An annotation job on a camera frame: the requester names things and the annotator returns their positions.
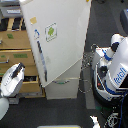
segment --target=white robot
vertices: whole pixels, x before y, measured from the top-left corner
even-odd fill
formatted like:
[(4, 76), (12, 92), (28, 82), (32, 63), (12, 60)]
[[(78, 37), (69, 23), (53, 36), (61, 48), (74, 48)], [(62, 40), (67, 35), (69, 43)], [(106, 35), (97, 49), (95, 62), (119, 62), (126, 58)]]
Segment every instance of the white robot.
[(4, 74), (0, 86), (0, 120), (9, 108), (7, 97), (18, 94), (24, 80), (25, 67), (22, 63), (15, 64)]
[[(128, 34), (128, 10), (120, 14), (120, 21)], [(103, 102), (117, 105), (128, 90), (128, 37), (115, 34), (108, 48), (96, 48), (93, 63), (94, 94)]]

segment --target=cable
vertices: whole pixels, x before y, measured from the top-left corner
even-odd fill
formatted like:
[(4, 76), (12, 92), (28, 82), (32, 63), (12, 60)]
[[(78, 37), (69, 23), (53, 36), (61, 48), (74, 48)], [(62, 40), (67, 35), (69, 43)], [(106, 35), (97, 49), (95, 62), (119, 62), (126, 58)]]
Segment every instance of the cable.
[(121, 102), (121, 116), (120, 116), (120, 122), (119, 122), (119, 127), (118, 128), (120, 128), (120, 125), (121, 125), (121, 121), (122, 121), (122, 107), (123, 107), (124, 98), (125, 98), (127, 93), (128, 93), (128, 90), (125, 92), (124, 97), (123, 97), (122, 102)]
[(106, 0), (96, 0), (99, 4), (104, 4)]
[(98, 45), (96, 45), (96, 44), (92, 44), (92, 45), (91, 45), (91, 50), (92, 50), (92, 53), (94, 54), (93, 46), (95, 46), (95, 49), (96, 49), (96, 48), (99, 48), (99, 46), (98, 46)]
[(82, 90), (80, 89), (80, 86), (78, 87), (80, 92), (86, 94), (86, 93), (88, 93), (88, 92), (90, 92), (90, 91), (92, 90), (92, 84), (91, 84), (88, 80), (82, 80), (82, 81), (88, 82), (88, 83), (91, 85), (88, 91), (82, 91)]

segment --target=floor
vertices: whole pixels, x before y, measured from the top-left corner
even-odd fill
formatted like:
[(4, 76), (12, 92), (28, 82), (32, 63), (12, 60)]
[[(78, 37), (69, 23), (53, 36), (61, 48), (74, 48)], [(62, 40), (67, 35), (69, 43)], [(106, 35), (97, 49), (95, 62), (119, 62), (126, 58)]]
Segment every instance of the floor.
[[(114, 33), (126, 36), (119, 16), (122, 9), (128, 8), (128, 1), (125, 0), (124, 3), (121, 3), (120, 0), (105, 0), (103, 4), (99, 4), (98, 1), (92, 0), (85, 45), (87, 54), (90, 54), (92, 44), (97, 44), (99, 47), (110, 46), (111, 36)], [(88, 71), (81, 72), (81, 79), (88, 79), (90, 82)], [(89, 88), (86, 85), (87, 82), (80, 81), (80, 89), (88, 92)], [(99, 124), (103, 128), (106, 120), (101, 111), (94, 107), (93, 102), (90, 103), (91, 100), (90, 102), (87, 100), (90, 99), (88, 94), (79, 91), (77, 99), (67, 100), (22, 98), (18, 105), (10, 105), (7, 114), (0, 121), (0, 127), (36, 128), (41, 125), (79, 125), (83, 128), (92, 128), (93, 122), (90, 116), (97, 116)]]

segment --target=label sticker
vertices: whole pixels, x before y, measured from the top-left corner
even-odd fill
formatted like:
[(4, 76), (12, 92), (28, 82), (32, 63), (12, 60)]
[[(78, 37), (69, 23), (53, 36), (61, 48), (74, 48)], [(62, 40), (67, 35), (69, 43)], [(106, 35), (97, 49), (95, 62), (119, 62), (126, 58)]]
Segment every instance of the label sticker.
[(6, 58), (5, 55), (1, 55), (1, 58)]
[(56, 23), (45, 28), (45, 35), (46, 35), (46, 41), (47, 42), (49, 42), (50, 40), (57, 37), (57, 25), (56, 25)]
[(7, 34), (9, 39), (14, 39), (12, 34)]
[(28, 58), (27, 54), (13, 54), (14, 58)]
[(36, 17), (31, 18), (31, 19), (30, 19), (30, 22), (31, 22), (31, 24), (37, 23)]

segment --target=refrigerator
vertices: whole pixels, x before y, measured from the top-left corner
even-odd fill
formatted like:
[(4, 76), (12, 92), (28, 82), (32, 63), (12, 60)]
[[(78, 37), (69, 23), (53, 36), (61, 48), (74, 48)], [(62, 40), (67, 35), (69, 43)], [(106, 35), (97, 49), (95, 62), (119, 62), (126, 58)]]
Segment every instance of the refrigerator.
[(91, 0), (19, 0), (47, 99), (76, 98)]

